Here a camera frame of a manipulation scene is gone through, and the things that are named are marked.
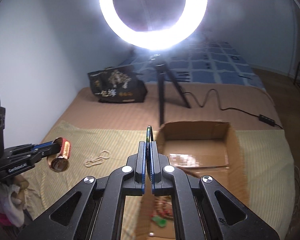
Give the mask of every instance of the ring light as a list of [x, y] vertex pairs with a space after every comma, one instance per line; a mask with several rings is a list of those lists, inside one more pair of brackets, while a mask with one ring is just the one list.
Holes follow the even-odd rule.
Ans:
[[121, 39], [150, 50], [167, 49], [187, 38], [199, 26], [207, 8], [207, 0], [186, 0], [179, 20], [171, 28], [136, 32], [119, 18], [113, 0], [99, 0], [99, 2], [106, 22]]

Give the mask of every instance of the pink fabric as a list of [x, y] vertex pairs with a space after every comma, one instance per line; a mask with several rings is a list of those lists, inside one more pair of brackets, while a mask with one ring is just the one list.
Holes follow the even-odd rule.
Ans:
[[5, 214], [0, 213], [0, 225], [2, 226], [13, 226]]

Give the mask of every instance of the wooden floor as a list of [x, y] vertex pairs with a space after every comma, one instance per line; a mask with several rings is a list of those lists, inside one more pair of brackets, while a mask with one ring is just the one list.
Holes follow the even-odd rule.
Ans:
[[[253, 69], [253, 71], [261, 78], [266, 91], [274, 100], [295, 165], [300, 169], [300, 91], [287, 76], [260, 69]], [[298, 232], [293, 233], [298, 235], [300, 234], [300, 216], [295, 222], [297, 223], [294, 231], [298, 229]], [[287, 239], [300, 239], [296, 235], [290, 237]]]

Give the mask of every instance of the black bag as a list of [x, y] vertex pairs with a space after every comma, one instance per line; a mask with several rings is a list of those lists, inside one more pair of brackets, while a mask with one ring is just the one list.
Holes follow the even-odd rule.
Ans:
[[88, 73], [91, 91], [102, 103], [143, 102], [148, 91], [133, 69], [130, 65]]

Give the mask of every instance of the white cord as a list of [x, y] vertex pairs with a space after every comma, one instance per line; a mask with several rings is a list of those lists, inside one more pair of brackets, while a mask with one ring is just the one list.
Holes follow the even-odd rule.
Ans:
[[[300, 187], [300, 169], [298, 166], [294, 166], [296, 168], [296, 170], [298, 171], [297, 174], [298, 174], [298, 183], [299, 183], [299, 187]], [[297, 203], [295, 204], [294, 208], [293, 208], [293, 216], [297, 213], [299, 214], [299, 211], [300, 211], [300, 206], [299, 206], [299, 203], [300, 203], [300, 189], [299, 189], [299, 196], [298, 196], [298, 201]]]
[[[107, 153], [108, 157], [100, 156], [102, 153]], [[86, 166], [87, 168], [90, 168], [92, 166], [102, 164], [105, 160], [110, 159], [110, 157], [111, 157], [111, 153], [107, 150], [103, 150], [100, 153], [100, 155], [97, 157], [93, 157], [91, 155], [90, 158], [88, 158], [84, 161], [83, 165]]]

